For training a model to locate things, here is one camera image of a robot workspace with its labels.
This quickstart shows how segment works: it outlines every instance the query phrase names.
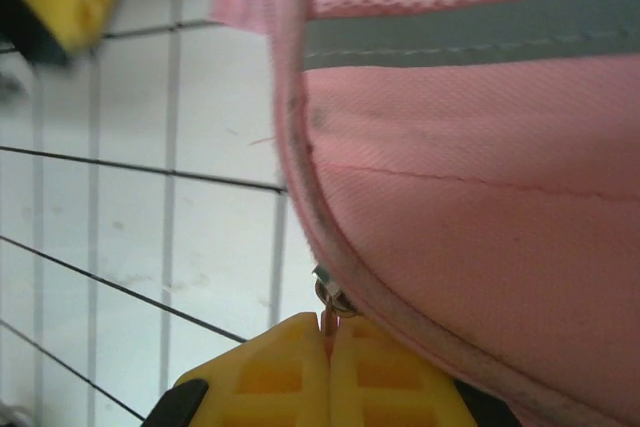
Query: metal zipper slider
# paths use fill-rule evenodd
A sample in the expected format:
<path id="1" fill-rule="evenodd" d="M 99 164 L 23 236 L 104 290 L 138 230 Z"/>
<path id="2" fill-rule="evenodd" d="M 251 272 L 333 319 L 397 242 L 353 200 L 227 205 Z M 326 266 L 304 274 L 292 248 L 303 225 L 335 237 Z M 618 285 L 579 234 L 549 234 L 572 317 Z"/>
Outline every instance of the metal zipper slider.
<path id="1" fill-rule="evenodd" d="M 316 295 L 327 307 L 327 313 L 335 314 L 338 317 L 359 315 L 358 309 L 349 301 L 324 267 L 318 265 L 313 269 L 313 274 L 316 276 Z"/>

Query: pink bag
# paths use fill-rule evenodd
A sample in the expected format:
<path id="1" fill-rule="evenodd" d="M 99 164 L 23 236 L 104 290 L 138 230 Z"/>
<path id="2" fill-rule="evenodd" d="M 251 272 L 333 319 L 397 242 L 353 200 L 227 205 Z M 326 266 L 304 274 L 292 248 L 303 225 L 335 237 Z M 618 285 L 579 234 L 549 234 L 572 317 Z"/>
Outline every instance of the pink bag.
<path id="1" fill-rule="evenodd" d="M 523 425 L 640 425 L 640 0 L 217 0 L 319 262 Z"/>

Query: white wire grid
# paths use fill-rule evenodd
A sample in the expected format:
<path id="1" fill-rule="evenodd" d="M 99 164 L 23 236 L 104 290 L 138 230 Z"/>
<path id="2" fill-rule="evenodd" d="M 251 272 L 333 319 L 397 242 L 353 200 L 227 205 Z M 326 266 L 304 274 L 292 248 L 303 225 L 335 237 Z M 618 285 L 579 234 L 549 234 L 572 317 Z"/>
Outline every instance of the white wire grid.
<path id="1" fill-rule="evenodd" d="M 0 400 L 134 426 L 185 370 L 300 310 L 313 262 L 278 173 L 266 39 L 209 0 L 125 0 L 71 73 L 0 69 Z"/>

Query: seam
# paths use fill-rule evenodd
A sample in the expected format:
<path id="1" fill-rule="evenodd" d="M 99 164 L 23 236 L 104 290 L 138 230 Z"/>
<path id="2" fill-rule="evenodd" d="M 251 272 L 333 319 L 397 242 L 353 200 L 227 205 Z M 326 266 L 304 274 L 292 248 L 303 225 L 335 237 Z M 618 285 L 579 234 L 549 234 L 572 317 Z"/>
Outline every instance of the seam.
<path id="1" fill-rule="evenodd" d="M 316 166 L 326 166 L 335 169 L 344 169 L 360 172 L 371 172 L 375 174 L 398 175 L 401 177 L 412 177 L 424 180 L 440 180 L 444 182 L 459 182 L 469 185 L 483 185 L 488 187 L 503 188 L 517 190 L 519 192 L 533 192 L 545 195 L 567 196 L 576 199 L 599 199 L 605 202 L 613 203 L 632 203 L 640 205 L 640 195 L 638 194 L 610 194 L 598 190 L 575 190 L 570 188 L 553 188 L 544 185 L 526 185 L 511 182 L 501 182 L 494 180 L 486 180 L 480 177 L 462 177 L 457 175 L 439 175 L 439 174 L 417 174 L 413 172 L 398 172 L 389 169 L 378 169 L 375 167 L 358 167 L 353 165 L 336 164 L 327 161 L 316 161 Z"/>
<path id="2" fill-rule="evenodd" d="M 316 52 L 305 55 L 305 59 L 314 57 L 341 57 L 345 55 L 435 55 L 441 53 L 459 54 L 464 52 L 486 51 L 486 50 L 509 50 L 521 49 L 525 47 L 541 47 L 553 44 L 586 44 L 599 40 L 622 39 L 638 35 L 640 29 L 631 27 L 620 27 L 615 30 L 605 30 L 601 32 L 580 32 L 577 34 L 558 35 L 555 37 L 542 37 L 539 39 L 529 39 L 520 42 L 502 42 L 492 44 L 479 44 L 466 47 L 440 47 L 421 49 L 368 49 L 368 50 L 333 50 L 327 52 Z"/>

